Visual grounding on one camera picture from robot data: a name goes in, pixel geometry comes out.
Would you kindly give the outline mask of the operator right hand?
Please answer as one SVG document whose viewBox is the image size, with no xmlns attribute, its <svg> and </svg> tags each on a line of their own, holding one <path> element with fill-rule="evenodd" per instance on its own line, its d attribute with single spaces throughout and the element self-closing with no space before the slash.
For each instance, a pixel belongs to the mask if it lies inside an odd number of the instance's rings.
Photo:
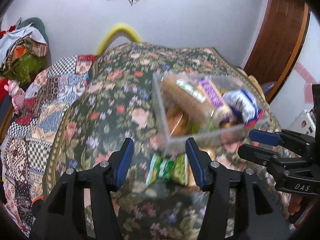
<svg viewBox="0 0 320 240">
<path fill-rule="evenodd" d="M 303 200 L 303 196 L 292 194 L 288 205 L 288 212 L 292 216 L 300 210 L 300 204 Z"/>
</svg>

